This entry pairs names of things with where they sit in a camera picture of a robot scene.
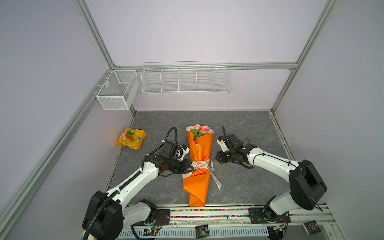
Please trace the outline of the white ribbon gold lettering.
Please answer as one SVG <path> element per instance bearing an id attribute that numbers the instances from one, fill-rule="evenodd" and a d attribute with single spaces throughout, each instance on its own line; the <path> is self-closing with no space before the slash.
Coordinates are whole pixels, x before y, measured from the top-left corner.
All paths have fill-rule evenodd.
<path id="1" fill-rule="evenodd" d="M 191 163 L 191 167 L 189 168 L 191 172 L 186 174 L 182 174 L 183 181 L 187 184 L 188 189 L 192 189 L 192 185 L 197 186 L 201 184 L 201 186 L 209 188 L 210 177 L 213 178 L 215 184 L 220 190 L 222 187 L 221 182 L 218 178 L 213 174 L 214 166 L 211 160 L 206 161 L 193 161 Z"/>

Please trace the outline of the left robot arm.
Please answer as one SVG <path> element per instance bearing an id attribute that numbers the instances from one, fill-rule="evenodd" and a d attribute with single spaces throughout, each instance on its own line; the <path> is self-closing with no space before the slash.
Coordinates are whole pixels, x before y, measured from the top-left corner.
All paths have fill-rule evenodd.
<path id="1" fill-rule="evenodd" d="M 120 232 L 138 222 L 153 222 L 156 205 L 141 200 L 131 206 L 133 197 L 149 182 L 164 171 L 173 174 L 186 174 L 192 169 L 191 161 L 185 159 L 190 149 L 183 146 L 175 153 L 161 151 L 145 155 L 142 166 L 116 187 L 107 192 L 97 191 L 89 202 L 82 228 L 82 238 L 92 236 L 96 240 L 115 240 Z"/>

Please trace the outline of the orange wrapping paper sheet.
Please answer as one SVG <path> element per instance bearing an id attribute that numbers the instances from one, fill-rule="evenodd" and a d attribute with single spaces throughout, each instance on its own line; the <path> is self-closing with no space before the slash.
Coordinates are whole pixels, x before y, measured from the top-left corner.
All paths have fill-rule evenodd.
<path id="1" fill-rule="evenodd" d="M 188 131 L 187 136 L 194 172 L 185 174 L 183 179 L 184 190 L 189 194 L 190 207 L 204 207 L 210 185 L 211 170 L 209 170 L 209 163 L 214 134 L 207 133 L 195 138 L 195 135 Z"/>

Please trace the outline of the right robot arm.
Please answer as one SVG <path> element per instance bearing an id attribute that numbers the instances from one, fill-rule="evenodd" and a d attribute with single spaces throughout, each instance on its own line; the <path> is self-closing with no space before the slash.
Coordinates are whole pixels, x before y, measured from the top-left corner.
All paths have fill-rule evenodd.
<path id="1" fill-rule="evenodd" d="M 216 155 L 219 163 L 235 163 L 246 169 L 260 167 L 289 183 L 289 191 L 265 204 L 262 210 L 265 221 L 276 222 L 291 210 L 319 208 L 318 202 L 328 187 L 312 162 L 278 157 L 253 144 L 244 144 L 234 134 L 219 136 L 217 144 L 221 148 Z"/>

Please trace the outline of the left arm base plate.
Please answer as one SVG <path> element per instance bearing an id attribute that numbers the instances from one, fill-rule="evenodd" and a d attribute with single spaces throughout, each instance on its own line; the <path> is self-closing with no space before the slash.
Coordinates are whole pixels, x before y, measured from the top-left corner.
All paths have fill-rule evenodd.
<path id="1" fill-rule="evenodd" d="M 148 218 L 142 222 L 137 223 L 137 226 L 168 226 L 171 220 L 170 209 L 157 209 L 151 211 Z"/>

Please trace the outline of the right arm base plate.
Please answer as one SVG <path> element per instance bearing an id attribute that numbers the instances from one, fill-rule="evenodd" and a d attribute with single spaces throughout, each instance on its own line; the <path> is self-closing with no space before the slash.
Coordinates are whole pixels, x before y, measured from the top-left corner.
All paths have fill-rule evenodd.
<path id="1" fill-rule="evenodd" d="M 248 208 L 249 218 L 252 224 L 289 224 L 291 218 L 286 212 L 282 215 L 277 215 L 275 212 L 264 208 Z"/>

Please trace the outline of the dark pink fake rose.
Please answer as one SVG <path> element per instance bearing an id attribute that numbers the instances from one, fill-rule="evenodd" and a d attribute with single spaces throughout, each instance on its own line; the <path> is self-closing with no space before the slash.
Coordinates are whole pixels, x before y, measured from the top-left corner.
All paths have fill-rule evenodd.
<path id="1" fill-rule="evenodd" d="M 208 133 L 209 131 L 210 131 L 209 126 L 201 126 L 201 128 L 200 128 L 201 133 Z"/>

